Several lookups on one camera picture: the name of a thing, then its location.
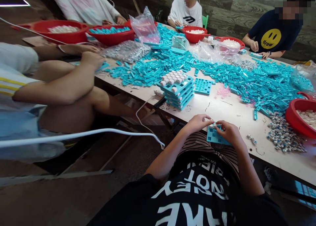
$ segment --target striped shorts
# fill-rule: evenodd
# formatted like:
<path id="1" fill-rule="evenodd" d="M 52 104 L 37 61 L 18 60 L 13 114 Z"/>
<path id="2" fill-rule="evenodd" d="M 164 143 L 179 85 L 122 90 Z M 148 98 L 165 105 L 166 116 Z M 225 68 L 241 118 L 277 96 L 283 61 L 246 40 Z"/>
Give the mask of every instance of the striped shorts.
<path id="1" fill-rule="evenodd" d="M 195 132 L 187 138 L 178 156 L 187 151 L 203 151 L 216 154 L 221 160 L 228 164 L 238 176 L 237 153 L 232 146 L 208 142 L 206 135 Z"/>

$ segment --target red bowl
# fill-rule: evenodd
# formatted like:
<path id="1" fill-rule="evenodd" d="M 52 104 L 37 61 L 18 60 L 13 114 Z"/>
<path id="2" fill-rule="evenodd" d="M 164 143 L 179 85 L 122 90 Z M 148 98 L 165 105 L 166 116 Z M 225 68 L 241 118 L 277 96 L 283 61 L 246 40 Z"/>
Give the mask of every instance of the red bowl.
<path id="1" fill-rule="evenodd" d="M 49 32 L 48 28 L 53 28 L 56 26 L 73 26 L 78 27 L 80 30 L 72 33 L 63 33 L 63 34 L 52 34 Z M 19 24 L 19 26 L 33 30 L 41 35 L 47 36 L 52 39 L 56 39 L 63 43 L 81 43 L 81 42 L 87 42 L 87 36 L 86 31 L 88 30 L 88 26 L 79 22 L 75 21 L 68 21 L 68 20 L 41 20 L 33 23 L 28 24 Z M 12 28 L 16 30 L 20 30 L 20 28 L 16 26 L 12 26 Z M 44 39 L 56 43 L 56 44 L 63 44 L 57 41 L 54 41 L 52 39 L 48 39 L 43 37 Z"/>
<path id="2" fill-rule="evenodd" d="M 101 28 L 110 29 L 111 27 L 118 29 L 118 28 L 124 28 L 126 26 L 104 25 L 104 26 L 95 26 L 93 27 L 93 29 L 101 29 Z M 134 31 L 132 29 L 130 31 L 125 31 L 125 32 L 116 33 L 116 34 L 93 34 L 89 30 L 87 31 L 87 33 L 90 36 L 95 37 L 100 43 L 108 47 L 118 45 L 119 43 L 127 41 L 127 40 L 134 40 L 135 38 Z"/>
<path id="3" fill-rule="evenodd" d="M 240 50 L 245 48 L 245 44 L 241 40 L 239 40 L 237 38 L 233 38 L 233 37 L 215 37 L 215 39 L 218 39 L 218 38 L 220 39 L 219 40 L 220 42 L 223 42 L 224 40 L 227 40 L 227 39 L 236 41 L 237 43 L 240 44 Z M 227 49 L 228 48 L 221 46 L 221 51 L 226 51 Z"/>
<path id="4" fill-rule="evenodd" d="M 297 114 L 296 110 L 306 111 L 313 110 L 316 112 L 316 99 L 303 93 L 298 92 L 297 94 L 302 94 L 307 99 L 293 99 L 290 102 L 289 108 L 285 112 L 285 119 L 291 125 L 291 127 L 305 136 L 316 139 L 316 130 L 310 127 L 304 120 Z"/>
<path id="5" fill-rule="evenodd" d="M 124 26 L 127 26 L 129 27 L 130 29 L 132 29 L 132 26 L 131 26 L 131 20 L 128 20 L 124 23 Z"/>
<path id="6" fill-rule="evenodd" d="M 204 33 L 203 34 L 192 34 L 192 33 L 188 32 L 191 30 L 203 30 Z M 205 36 L 210 36 L 210 34 L 207 33 L 207 30 L 205 28 L 197 27 L 197 26 L 183 27 L 182 31 L 190 43 L 198 43 L 199 41 L 202 41 Z"/>

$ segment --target wooden wall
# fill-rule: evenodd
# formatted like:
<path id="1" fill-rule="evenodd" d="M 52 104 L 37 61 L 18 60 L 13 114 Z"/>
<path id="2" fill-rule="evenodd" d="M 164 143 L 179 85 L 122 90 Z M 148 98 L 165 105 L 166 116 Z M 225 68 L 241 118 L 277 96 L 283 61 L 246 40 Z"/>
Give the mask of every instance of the wooden wall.
<path id="1" fill-rule="evenodd" d="M 113 0 L 116 9 L 128 18 L 137 15 L 132 0 Z M 148 6 L 153 16 L 158 8 L 171 8 L 173 0 L 136 0 L 141 11 Z M 200 0 L 203 15 L 209 15 L 208 32 L 217 36 L 232 36 L 242 39 L 265 12 L 274 8 L 274 0 Z M 291 51 L 284 58 L 297 61 L 316 61 L 316 28 L 304 25 Z"/>

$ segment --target wooden table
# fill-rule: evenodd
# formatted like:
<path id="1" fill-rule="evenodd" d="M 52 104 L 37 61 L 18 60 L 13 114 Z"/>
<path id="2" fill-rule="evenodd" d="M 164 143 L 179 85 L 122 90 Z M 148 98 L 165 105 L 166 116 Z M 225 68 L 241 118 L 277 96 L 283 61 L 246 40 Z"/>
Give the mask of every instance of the wooden table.
<path id="1" fill-rule="evenodd" d="M 27 41 L 28 44 L 39 46 L 42 39 L 39 37 L 32 37 L 23 40 Z M 249 52 L 242 55 L 242 59 L 248 59 L 254 62 L 249 55 Z M 113 59 L 107 59 L 107 62 L 111 67 L 117 66 Z M 194 77 L 194 69 L 187 74 Z M 100 78 L 113 88 L 129 94 L 136 99 L 148 101 L 148 103 L 152 105 L 156 104 L 161 99 L 159 96 L 154 96 L 154 90 L 159 89 L 157 86 L 133 89 L 131 86 L 123 86 L 121 84 L 121 79 L 114 79 L 106 72 L 99 72 L 96 74 L 96 77 Z M 203 75 L 202 72 L 199 72 L 198 77 L 212 80 L 209 76 Z M 231 97 L 226 97 L 224 99 L 221 99 L 220 96 L 217 99 L 214 99 L 220 86 L 220 83 L 213 85 L 209 96 L 195 93 L 192 100 L 182 111 L 175 109 L 166 103 L 164 103 L 157 111 L 160 114 L 173 117 L 182 122 L 188 122 L 196 114 L 206 113 L 215 121 L 225 120 L 234 123 L 239 127 L 240 133 L 247 145 L 248 152 L 252 157 L 259 158 L 270 165 L 282 169 L 307 186 L 316 186 L 316 147 L 313 147 L 312 144 L 306 144 L 307 153 L 292 152 L 284 154 L 281 151 L 276 151 L 273 143 L 266 138 L 270 131 L 270 128 L 268 128 L 267 125 L 271 120 L 261 112 L 258 112 L 258 119 L 254 121 L 253 108 L 241 103 L 238 96 L 235 94 L 231 94 Z M 251 134 L 251 136 L 255 138 L 258 143 L 256 146 L 247 139 L 247 134 Z"/>

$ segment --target green chair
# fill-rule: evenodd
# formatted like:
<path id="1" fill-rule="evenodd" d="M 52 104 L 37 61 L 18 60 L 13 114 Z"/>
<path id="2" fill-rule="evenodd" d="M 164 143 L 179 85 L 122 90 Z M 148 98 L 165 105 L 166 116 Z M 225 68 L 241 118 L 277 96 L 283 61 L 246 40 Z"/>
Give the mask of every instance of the green chair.
<path id="1" fill-rule="evenodd" d="M 202 23 L 203 23 L 204 28 L 206 29 L 207 24 L 208 24 L 208 15 L 206 17 L 202 15 Z"/>

